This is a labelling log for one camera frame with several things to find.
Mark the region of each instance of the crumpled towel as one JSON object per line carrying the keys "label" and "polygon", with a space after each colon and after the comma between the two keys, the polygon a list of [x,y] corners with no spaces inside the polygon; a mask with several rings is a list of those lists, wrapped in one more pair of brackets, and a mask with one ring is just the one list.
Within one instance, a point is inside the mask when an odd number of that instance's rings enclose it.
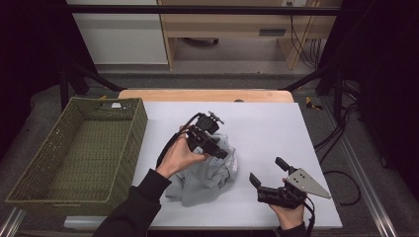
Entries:
{"label": "crumpled towel", "polygon": [[[180,200],[183,206],[193,206],[215,200],[232,185],[238,168],[235,148],[228,144],[227,135],[214,134],[211,137],[219,138],[217,145],[228,152],[227,157],[218,159],[211,156],[172,176],[172,184],[166,189],[167,198]],[[194,152],[201,153],[202,149],[197,147]]]}

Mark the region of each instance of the white tabletop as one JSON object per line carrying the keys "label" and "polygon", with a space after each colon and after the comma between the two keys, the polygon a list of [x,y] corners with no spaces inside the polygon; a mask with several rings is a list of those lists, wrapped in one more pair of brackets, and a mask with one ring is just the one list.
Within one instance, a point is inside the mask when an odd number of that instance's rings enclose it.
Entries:
{"label": "white tabletop", "polygon": [[[225,125],[218,132],[227,134],[236,148],[238,174],[235,183],[216,200],[183,207],[164,195],[162,208],[150,229],[271,229],[278,226],[275,213],[257,201],[256,189],[249,182],[252,172],[263,186],[277,188],[288,174],[275,164],[277,156],[291,166],[303,168],[327,191],[304,120],[296,103],[214,103],[145,102],[148,123],[132,184],[137,186],[169,138],[180,125],[196,113],[214,112]],[[316,229],[340,228],[342,222],[333,199],[309,195],[315,204]],[[310,214],[305,212],[308,223]],[[103,216],[68,216],[64,226],[96,229]]]}

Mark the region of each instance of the wicker basket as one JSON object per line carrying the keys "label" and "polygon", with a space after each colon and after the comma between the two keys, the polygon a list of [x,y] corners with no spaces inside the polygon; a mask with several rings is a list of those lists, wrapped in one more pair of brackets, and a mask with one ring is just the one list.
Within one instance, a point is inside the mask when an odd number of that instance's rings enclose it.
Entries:
{"label": "wicker basket", "polygon": [[141,99],[72,98],[6,202],[38,215],[108,215],[126,199],[146,124]]}

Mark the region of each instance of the gray floor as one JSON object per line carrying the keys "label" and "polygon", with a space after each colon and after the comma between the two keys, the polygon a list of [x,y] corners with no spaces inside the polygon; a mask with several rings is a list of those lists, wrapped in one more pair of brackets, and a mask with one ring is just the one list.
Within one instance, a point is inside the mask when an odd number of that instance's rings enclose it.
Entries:
{"label": "gray floor", "polygon": [[[279,50],[274,40],[220,39],[218,45],[181,40],[178,49],[173,71],[153,66],[131,66],[125,71],[120,68],[117,68],[117,71],[116,68],[101,68],[101,70],[103,69],[104,77],[128,88],[226,89],[283,88],[312,70],[300,63],[295,71],[288,71],[284,59],[272,53]],[[115,97],[117,95],[97,83],[90,80],[88,82],[92,87],[88,97],[97,98],[102,95]],[[306,96],[311,97],[314,105],[321,105],[321,100],[316,98],[313,92],[315,84],[316,81],[293,92],[295,101],[300,104],[313,144],[324,139],[333,130],[326,111],[308,109],[305,106]],[[351,99],[347,97],[344,99],[346,105],[352,103]],[[57,87],[36,94],[33,102],[34,109],[31,115],[1,161],[0,198],[2,199],[5,199],[24,172],[60,114]],[[356,114],[351,116],[345,131],[354,152],[367,171],[398,236],[419,236],[418,202],[408,191],[397,171],[384,169],[381,166],[379,153],[365,125],[358,117],[359,115]],[[318,153],[319,158],[323,152],[324,150]],[[322,169],[352,174],[346,153],[340,143],[337,143],[328,155]],[[348,179],[339,175],[328,175],[326,180],[332,195],[339,202],[351,201],[356,197],[355,187]],[[11,208],[4,203],[0,205],[0,222],[4,221]],[[338,205],[337,209],[344,227],[315,231],[313,236],[381,236],[370,208],[363,199],[352,206]],[[62,218],[41,218],[27,214],[21,229],[62,230],[62,223]]]}

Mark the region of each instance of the black curtain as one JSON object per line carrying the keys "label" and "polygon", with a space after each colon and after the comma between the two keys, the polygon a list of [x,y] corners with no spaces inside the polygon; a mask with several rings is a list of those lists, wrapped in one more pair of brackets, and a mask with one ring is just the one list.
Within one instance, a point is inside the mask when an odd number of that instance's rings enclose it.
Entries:
{"label": "black curtain", "polygon": [[[93,60],[70,12],[52,12],[47,4],[65,0],[0,1],[0,158],[31,112],[31,96],[59,84],[64,65],[75,60],[96,72]],[[78,94],[88,87],[68,68]]]}
{"label": "black curtain", "polygon": [[[418,9],[417,0],[377,0],[346,44],[339,64],[345,80],[360,83],[362,114],[381,152],[383,164],[399,171],[417,199]],[[336,21],[322,63],[328,62],[345,33],[358,20],[341,18]],[[333,78],[326,77],[325,81],[333,81]]]}

